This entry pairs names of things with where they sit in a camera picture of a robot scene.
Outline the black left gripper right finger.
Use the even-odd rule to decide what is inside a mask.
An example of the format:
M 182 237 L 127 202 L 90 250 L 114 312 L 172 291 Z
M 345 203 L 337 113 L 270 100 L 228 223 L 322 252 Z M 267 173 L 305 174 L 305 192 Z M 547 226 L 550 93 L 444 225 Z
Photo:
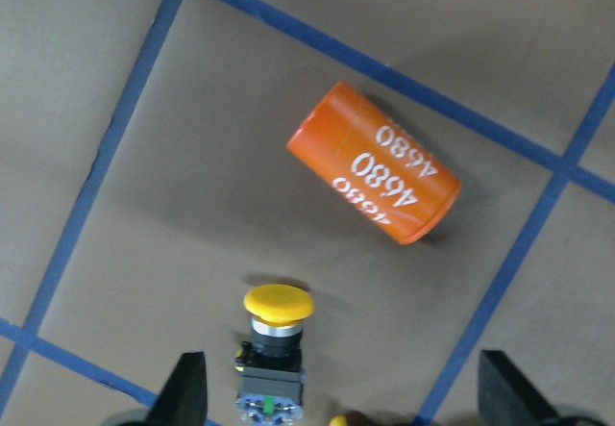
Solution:
M 561 425 L 562 417 L 502 350 L 481 350 L 478 410 L 485 425 Z

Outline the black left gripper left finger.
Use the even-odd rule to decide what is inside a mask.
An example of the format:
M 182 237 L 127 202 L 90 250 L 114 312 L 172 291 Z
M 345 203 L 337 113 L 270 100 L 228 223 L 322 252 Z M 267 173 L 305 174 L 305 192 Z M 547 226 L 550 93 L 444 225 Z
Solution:
M 203 426 L 207 417 L 208 384 L 205 354 L 183 353 L 143 424 Z

